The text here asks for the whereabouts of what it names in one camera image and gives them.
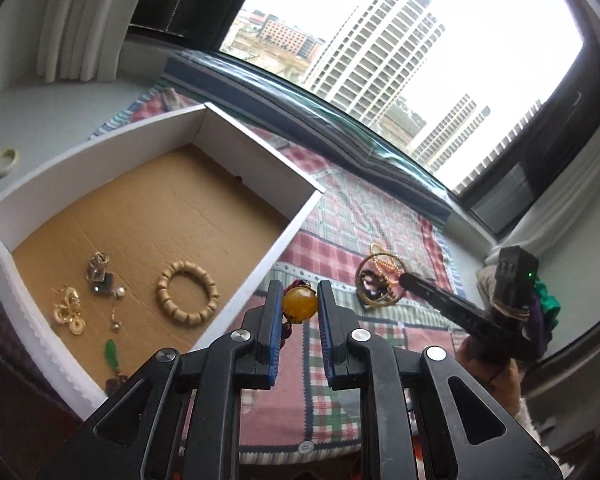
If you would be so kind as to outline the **right hand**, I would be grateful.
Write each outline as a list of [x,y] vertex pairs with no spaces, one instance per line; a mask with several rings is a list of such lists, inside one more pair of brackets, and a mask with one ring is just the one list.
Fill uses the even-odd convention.
[[515,360],[493,365],[482,362],[470,354],[472,339],[467,337],[456,352],[456,360],[483,388],[491,393],[506,411],[514,417],[521,413],[521,379]]

